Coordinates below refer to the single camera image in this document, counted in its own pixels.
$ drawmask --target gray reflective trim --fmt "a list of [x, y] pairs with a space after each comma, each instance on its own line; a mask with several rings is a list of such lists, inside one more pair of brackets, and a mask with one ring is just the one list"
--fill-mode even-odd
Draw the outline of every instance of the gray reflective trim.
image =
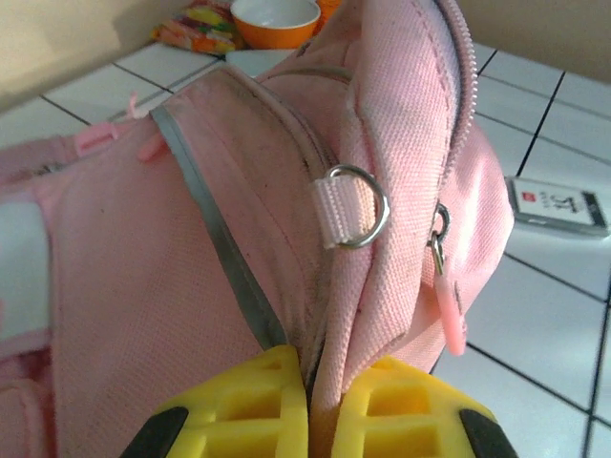
[[157, 123], [161, 135], [179, 163], [191, 196], [200, 207], [222, 269], [250, 330], [263, 349], [286, 344], [286, 335], [280, 320], [248, 268], [238, 244], [231, 236], [221, 210], [201, 175], [179, 125], [164, 107], [155, 108], [151, 112], [151, 117]]

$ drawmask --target pink buckle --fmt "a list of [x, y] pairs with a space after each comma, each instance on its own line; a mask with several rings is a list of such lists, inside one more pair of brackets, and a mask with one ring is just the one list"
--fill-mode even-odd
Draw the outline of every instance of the pink buckle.
[[110, 122], [100, 122], [94, 124], [74, 138], [76, 153], [79, 157], [84, 157], [92, 149], [98, 148], [109, 141], [118, 139], [118, 130], [115, 124]]

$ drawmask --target white tile floor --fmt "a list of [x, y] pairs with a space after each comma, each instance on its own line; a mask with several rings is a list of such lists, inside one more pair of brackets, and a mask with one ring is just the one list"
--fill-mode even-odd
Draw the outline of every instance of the white tile floor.
[[[611, 217], [611, 88], [481, 45], [476, 55], [476, 121], [504, 173], [595, 191]], [[149, 47], [0, 115], [0, 146], [120, 119], [131, 91], [151, 109], [216, 65]], [[467, 354], [435, 368], [495, 412], [522, 458], [611, 456], [610, 277], [611, 238], [517, 226], [469, 314]]]

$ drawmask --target white tile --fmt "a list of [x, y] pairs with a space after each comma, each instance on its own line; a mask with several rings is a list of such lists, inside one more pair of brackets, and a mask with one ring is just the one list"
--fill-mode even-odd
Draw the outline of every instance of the white tile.
[[611, 116], [611, 85], [568, 73], [560, 85], [557, 100]]
[[533, 136], [479, 114], [475, 116], [475, 120], [495, 148], [503, 174], [506, 176], [515, 175], [528, 151]]
[[520, 88], [551, 96], [560, 80], [562, 71], [499, 51], [483, 74], [515, 84]]
[[489, 46], [480, 45], [479, 43], [474, 43], [475, 48], [475, 60], [477, 61], [477, 69], [481, 70], [481, 68], [486, 65], [490, 56], [493, 55], [495, 50], [490, 48]]
[[586, 416], [500, 365], [468, 349], [434, 375], [489, 408], [518, 456], [580, 458]]
[[479, 77], [477, 111], [534, 133], [549, 99], [486, 77]]
[[184, 79], [182, 79], [181, 81], [178, 81], [177, 83], [173, 84], [172, 86], [170, 86], [170, 89], [172, 91], [174, 91], [175, 93], [177, 93], [178, 91], [180, 91], [181, 89], [185, 88], [186, 86], [188, 86], [189, 84], [193, 83], [194, 81], [196, 81], [197, 79], [201, 78], [202, 76], [204, 76], [205, 74], [212, 72], [213, 70], [218, 69], [219, 67], [225, 65], [224, 62], [219, 61], [216, 64], [212, 64], [208, 67], [206, 67], [205, 69], [196, 72]]
[[602, 359], [602, 373], [599, 383], [596, 414], [607, 422], [611, 422], [611, 321], [607, 325], [607, 341]]
[[137, 92], [138, 98], [145, 98], [158, 91], [157, 86], [111, 65], [51, 91], [47, 97], [96, 123], [125, 110], [132, 92]]
[[156, 44], [124, 57], [116, 63], [168, 88], [185, 76], [217, 60], [209, 54]]
[[611, 119], [554, 103], [539, 135], [611, 162]]
[[[550, 181], [593, 191], [611, 222], [611, 167], [570, 150], [537, 140], [526, 166], [525, 178]], [[516, 224], [507, 253], [575, 286], [606, 299], [611, 271], [611, 238], [573, 236]]]
[[[144, 101], [137, 104], [137, 111], [144, 115], [148, 114], [151, 110], [161, 105], [172, 95], [166, 91], [161, 91], [157, 95], [152, 98], [145, 99]], [[121, 113], [112, 118], [113, 121], [124, 121], [127, 119], [127, 115], [125, 113]]]
[[588, 458], [609, 458], [611, 455], [611, 429], [596, 422], [592, 431], [592, 443]]
[[227, 63], [238, 67], [250, 77], [257, 77], [281, 63], [294, 50], [249, 50], [228, 52]]
[[604, 304], [503, 258], [467, 315], [469, 340], [589, 406]]
[[71, 135], [85, 124], [41, 98], [0, 114], [0, 147], [53, 135]]

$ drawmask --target yellow plastic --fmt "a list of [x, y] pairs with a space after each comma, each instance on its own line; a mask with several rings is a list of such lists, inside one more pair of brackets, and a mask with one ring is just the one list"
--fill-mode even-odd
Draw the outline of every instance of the yellow plastic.
[[344, 396], [331, 458], [474, 458], [458, 416], [486, 407], [433, 376], [387, 357]]
[[189, 416], [167, 458], [307, 457], [297, 352], [278, 346], [173, 398]]

